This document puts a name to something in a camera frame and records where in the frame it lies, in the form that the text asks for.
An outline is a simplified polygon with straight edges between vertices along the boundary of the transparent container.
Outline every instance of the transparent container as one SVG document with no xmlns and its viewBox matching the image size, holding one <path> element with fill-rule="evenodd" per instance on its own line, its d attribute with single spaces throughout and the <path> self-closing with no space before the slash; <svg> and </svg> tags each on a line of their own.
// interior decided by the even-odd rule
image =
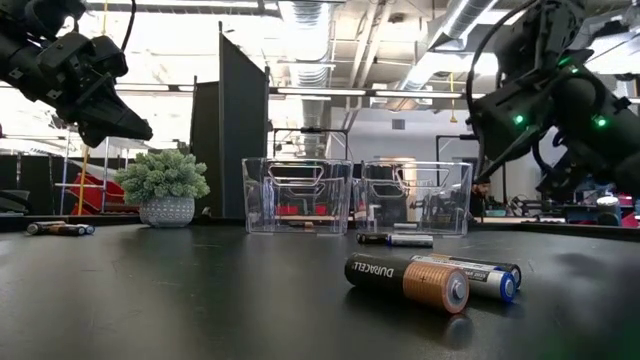
<svg viewBox="0 0 640 360">
<path fill-rule="evenodd" d="M 242 169 L 247 232 L 347 232 L 350 161 L 250 158 Z"/>
<path fill-rule="evenodd" d="M 467 163 L 365 163 L 362 179 L 354 185 L 358 230 L 464 236 L 472 178 Z"/>
</svg>

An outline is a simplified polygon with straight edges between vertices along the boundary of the black table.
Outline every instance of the black table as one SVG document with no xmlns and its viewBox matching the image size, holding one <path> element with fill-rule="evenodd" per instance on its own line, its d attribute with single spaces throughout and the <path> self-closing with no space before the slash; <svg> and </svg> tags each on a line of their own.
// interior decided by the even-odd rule
<svg viewBox="0 0 640 360">
<path fill-rule="evenodd" d="M 0 359 L 639 358 L 640 244 L 517 232 L 436 243 L 518 262 L 515 304 L 448 317 L 352 289 L 344 238 L 242 228 L 0 235 Z"/>
</svg>

